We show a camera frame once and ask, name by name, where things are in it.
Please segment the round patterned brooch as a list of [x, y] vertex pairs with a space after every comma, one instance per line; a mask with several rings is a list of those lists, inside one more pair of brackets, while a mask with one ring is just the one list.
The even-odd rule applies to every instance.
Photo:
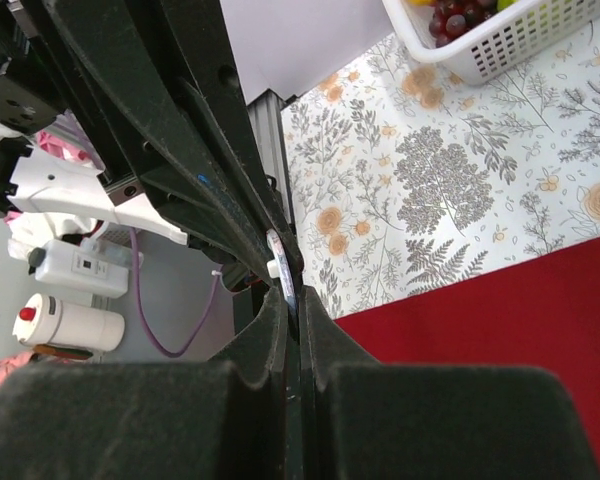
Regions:
[[267, 262], [267, 270], [272, 279], [280, 281], [284, 299], [289, 306], [291, 314], [297, 316], [297, 300], [291, 269], [286, 257], [286, 251], [278, 233], [270, 229], [266, 233], [267, 245], [272, 252], [273, 259]]

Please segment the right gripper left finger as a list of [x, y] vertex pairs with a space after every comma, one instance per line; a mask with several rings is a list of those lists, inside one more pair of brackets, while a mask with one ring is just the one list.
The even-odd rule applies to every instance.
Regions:
[[0, 388], [0, 479], [280, 479], [288, 307], [205, 362], [38, 363]]

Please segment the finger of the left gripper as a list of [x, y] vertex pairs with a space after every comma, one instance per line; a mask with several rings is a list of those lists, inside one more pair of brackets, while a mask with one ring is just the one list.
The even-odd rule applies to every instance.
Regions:
[[211, 115], [206, 123], [228, 149], [216, 162], [231, 196], [258, 232], [278, 233], [292, 271], [300, 273], [304, 260], [264, 173], [220, 3], [163, 1], [161, 6], [196, 100]]
[[116, 109], [219, 214], [232, 253], [269, 281], [266, 232], [231, 196], [216, 162], [228, 151], [206, 123], [182, 55], [168, 29], [163, 1], [47, 1], [61, 38]]

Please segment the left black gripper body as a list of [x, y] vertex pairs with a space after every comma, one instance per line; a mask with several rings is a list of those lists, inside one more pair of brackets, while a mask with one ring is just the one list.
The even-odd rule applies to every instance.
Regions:
[[143, 188], [114, 135], [110, 103], [62, 41], [41, 1], [0, 1], [0, 125], [75, 141], [112, 200]]

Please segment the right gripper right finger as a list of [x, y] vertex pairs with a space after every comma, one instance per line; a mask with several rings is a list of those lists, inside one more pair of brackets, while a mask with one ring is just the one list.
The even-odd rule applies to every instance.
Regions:
[[298, 297], [308, 479], [599, 479], [558, 378], [534, 367], [384, 365]]

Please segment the red t-shirt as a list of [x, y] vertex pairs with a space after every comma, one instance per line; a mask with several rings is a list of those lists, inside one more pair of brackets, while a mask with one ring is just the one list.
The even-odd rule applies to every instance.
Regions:
[[464, 231], [400, 240], [394, 301], [339, 325], [387, 363], [523, 364], [572, 393], [600, 464], [600, 160], [530, 158]]

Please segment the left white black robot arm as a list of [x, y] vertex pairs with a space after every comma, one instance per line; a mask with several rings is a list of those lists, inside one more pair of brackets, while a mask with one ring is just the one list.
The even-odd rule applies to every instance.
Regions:
[[74, 114], [106, 198], [144, 193], [187, 245], [262, 280], [280, 239], [304, 262], [262, 165], [217, 1], [0, 1], [0, 217], [31, 184], [30, 138]]

